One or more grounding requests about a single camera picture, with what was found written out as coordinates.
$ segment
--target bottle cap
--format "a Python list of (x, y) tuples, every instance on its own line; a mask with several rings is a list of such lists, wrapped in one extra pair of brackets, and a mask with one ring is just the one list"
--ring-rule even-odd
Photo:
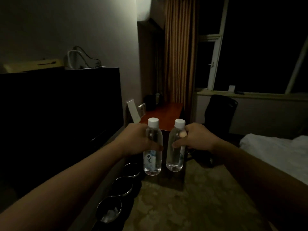
[(183, 119), (176, 119), (174, 126), (178, 129), (184, 129), (186, 122)]
[(159, 128), (159, 119), (158, 118), (149, 118), (148, 119), (148, 126), (150, 128)]

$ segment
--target white blanket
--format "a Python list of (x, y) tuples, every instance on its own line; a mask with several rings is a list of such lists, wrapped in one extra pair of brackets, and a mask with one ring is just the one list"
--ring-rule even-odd
[(249, 134), (240, 148), (308, 185), (308, 136), (287, 140)]

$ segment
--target wooden tabletop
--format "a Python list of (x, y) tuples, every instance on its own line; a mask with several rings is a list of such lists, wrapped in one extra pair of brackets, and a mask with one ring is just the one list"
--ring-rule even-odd
[(153, 111), (147, 111), (139, 123), (148, 124), (149, 118), (158, 118), (160, 129), (171, 131), (174, 128), (175, 119), (180, 117), (182, 108), (183, 104), (180, 103), (165, 103), (162, 106), (156, 107)]

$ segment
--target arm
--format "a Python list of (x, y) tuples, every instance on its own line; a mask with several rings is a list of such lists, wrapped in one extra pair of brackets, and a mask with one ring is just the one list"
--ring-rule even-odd
[(33, 189), (0, 214), (1, 230), (66, 230), (116, 162), (161, 150), (145, 136), (146, 128), (129, 124), (112, 143)]
[(308, 186), (279, 169), (219, 139), (203, 125), (186, 126), (188, 135), (173, 143), (207, 150), (225, 167), (255, 201), (261, 212), (279, 229), (307, 224)]

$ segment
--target orange curtain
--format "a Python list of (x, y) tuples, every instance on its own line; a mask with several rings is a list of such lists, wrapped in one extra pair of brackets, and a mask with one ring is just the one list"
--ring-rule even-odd
[(164, 96), (182, 103), (189, 120), (197, 45), (197, 0), (165, 1)]

